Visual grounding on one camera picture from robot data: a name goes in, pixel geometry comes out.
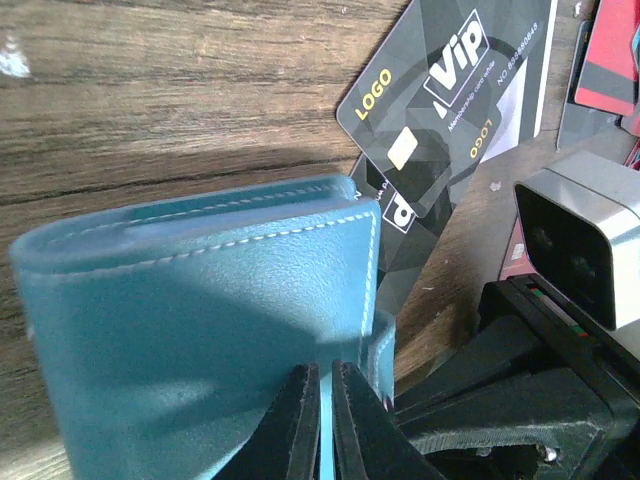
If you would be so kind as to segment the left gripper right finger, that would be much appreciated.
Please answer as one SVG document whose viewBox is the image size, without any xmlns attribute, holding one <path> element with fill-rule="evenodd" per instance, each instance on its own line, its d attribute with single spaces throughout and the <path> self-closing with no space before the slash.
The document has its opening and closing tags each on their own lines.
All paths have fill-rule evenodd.
<svg viewBox="0 0 640 480">
<path fill-rule="evenodd" d="M 332 364 L 333 442 L 339 479 L 444 476 L 410 444 L 356 365 Z"/>
</svg>

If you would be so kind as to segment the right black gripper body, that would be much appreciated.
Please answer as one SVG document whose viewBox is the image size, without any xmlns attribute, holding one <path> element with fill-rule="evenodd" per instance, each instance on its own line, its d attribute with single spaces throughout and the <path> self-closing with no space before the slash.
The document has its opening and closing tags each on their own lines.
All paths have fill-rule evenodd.
<svg viewBox="0 0 640 480">
<path fill-rule="evenodd" d="M 449 479 L 635 479 L 639 363 L 536 274 L 487 283 L 479 332 L 395 402 Z"/>
</svg>

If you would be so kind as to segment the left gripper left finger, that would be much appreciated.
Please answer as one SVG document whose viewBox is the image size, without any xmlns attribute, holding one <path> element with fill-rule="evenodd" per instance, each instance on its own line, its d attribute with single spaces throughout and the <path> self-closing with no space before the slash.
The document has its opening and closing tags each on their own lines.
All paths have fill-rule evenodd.
<svg viewBox="0 0 640 480">
<path fill-rule="evenodd" d="M 318 366 L 298 365 L 254 433 L 214 479 L 312 479 L 319 434 Z"/>
</svg>

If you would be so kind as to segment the blue leather card holder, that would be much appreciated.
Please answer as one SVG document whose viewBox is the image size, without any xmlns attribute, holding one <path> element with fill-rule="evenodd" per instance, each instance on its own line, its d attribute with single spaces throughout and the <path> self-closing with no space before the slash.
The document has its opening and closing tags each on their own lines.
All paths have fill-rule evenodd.
<svg viewBox="0 0 640 480">
<path fill-rule="evenodd" d="M 378 202 L 345 175 L 82 215 L 9 256 L 77 479 L 202 479 L 242 446 L 299 364 L 320 368 L 333 472 L 335 360 L 380 398 L 395 320 L 375 306 Z"/>
</svg>

